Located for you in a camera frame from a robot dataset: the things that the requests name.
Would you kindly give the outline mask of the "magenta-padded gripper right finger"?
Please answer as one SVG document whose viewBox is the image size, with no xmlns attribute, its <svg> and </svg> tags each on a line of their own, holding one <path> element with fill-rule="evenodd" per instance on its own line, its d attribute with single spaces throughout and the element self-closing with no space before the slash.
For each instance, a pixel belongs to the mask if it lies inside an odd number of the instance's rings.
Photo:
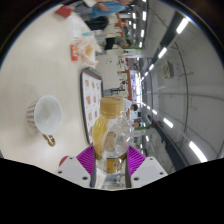
<svg viewBox="0 0 224 224">
<path fill-rule="evenodd" d="M 167 176 L 155 157 L 146 157 L 132 146 L 126 157 L 125 182 L 127 188 L 140 188 Z"/>
</svg>

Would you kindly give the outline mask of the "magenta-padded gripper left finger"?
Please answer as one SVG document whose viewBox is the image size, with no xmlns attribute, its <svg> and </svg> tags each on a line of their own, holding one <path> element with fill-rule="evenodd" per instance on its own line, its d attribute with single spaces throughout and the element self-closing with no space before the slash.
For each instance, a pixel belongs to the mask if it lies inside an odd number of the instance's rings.
<svg viewBox="0 0 224 224">
<path fill-rule="evenodd" d="M 81 187 L 94 188 L 96 183 L 94 147 L 89 146 L 77 156 L 63 157 L 55 174 Z"/>
</svg>

